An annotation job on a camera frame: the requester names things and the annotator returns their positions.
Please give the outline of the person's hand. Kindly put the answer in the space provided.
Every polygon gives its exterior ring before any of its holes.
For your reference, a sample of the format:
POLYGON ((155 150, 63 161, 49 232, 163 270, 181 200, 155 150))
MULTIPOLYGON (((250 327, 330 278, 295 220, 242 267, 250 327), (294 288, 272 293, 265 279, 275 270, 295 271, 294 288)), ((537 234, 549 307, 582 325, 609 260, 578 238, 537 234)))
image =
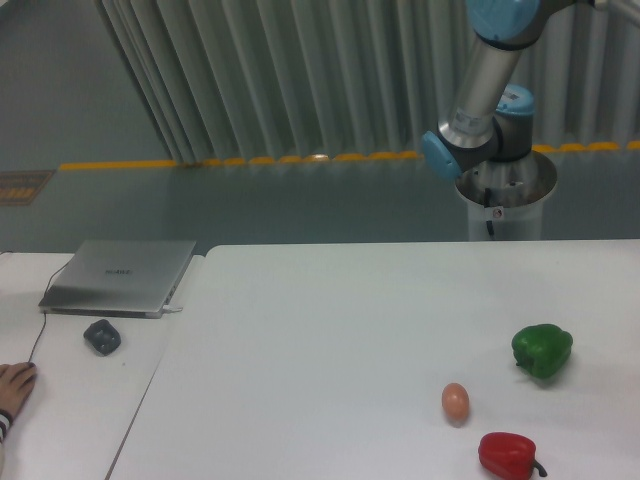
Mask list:
POLYGON ((15 420, 34 389, 37 367, 31 362, 2 364, 0 378, 1 410, 15 420))

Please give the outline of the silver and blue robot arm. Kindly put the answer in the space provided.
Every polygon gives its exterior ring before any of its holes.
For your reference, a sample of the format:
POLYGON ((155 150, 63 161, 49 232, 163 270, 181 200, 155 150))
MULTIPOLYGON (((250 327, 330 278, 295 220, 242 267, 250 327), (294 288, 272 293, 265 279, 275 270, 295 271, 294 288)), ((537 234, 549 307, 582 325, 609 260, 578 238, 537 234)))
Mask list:
POLYGON ((426 163, 457 179, 542 143, 639 139, 636 1, 468 1, 474 34, 454 101, 421 139, 426 163))

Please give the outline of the striped sleeve forearm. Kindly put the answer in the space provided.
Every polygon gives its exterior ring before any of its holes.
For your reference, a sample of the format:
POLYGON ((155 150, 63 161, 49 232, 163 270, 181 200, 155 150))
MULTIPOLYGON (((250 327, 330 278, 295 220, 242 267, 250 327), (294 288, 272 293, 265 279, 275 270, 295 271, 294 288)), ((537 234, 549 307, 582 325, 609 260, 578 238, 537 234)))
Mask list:
POLYGON ((0 410, 0 473, 4 470, 5 452, 4 442, 14 423, 13 416, 5 409, 0 410))

